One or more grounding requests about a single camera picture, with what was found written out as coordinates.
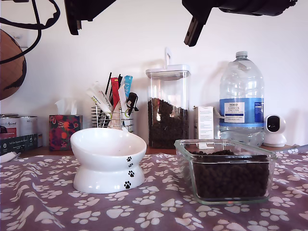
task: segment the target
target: elevated pet bowl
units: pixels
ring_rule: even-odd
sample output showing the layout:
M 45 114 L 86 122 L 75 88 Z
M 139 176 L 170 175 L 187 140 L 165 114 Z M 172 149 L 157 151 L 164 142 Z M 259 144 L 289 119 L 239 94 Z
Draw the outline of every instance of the elevated pet bowl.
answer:
M 88 128 L 71 137 L 81 163 L 74 188 L 84 193 L 115 193 L 140 186 L 144 174 L 139 162 L 146 143 L 140 137 L 111 128 Z

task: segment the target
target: jar handle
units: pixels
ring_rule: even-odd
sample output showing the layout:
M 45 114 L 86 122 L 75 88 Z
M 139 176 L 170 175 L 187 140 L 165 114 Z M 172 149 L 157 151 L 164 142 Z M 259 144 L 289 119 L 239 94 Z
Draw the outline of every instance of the jar handle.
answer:
M 172 64 L 172 53 L 168 47 L 165 47 L 165 66 L 164 68 L 167 69 L 169 65 Z

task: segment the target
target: brown ball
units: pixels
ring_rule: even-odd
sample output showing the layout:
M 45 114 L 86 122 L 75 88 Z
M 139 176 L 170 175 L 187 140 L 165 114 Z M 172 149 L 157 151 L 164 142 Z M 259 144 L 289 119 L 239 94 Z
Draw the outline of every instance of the brown ball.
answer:
M 18 43 L 0 29 L 0 60 L 11 58 L 22 52 Z M 26 77 L 25 56 L 0 65 L 0 100 L 10 97 L 20 88 Z

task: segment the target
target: dry cat food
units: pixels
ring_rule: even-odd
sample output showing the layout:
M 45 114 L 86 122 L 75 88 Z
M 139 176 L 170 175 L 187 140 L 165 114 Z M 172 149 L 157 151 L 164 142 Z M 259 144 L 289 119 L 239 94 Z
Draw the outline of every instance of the dry cat food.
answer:
M 198 196 L 202 198 L 263 197 L 267 190 L 270 171 L 266 155 L 240 156 L 230 150 L 197 154 L 193 162 Z M 257 163 L 219 163 L 229 161 Z
M 148 115 L 151 147 L 174 149 L 176 140 L 188 139 L 188 110 L 153 98 L 148 102 Z

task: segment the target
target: white camera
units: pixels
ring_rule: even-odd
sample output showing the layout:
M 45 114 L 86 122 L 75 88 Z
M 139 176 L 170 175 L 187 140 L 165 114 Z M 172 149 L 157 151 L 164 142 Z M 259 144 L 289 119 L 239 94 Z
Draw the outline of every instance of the white camera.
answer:
M 269 115 L 265 119 L 263 145 L 268 147 L 284 147 L 287 139 L 283 135 L 285 120 L 278 115 Z

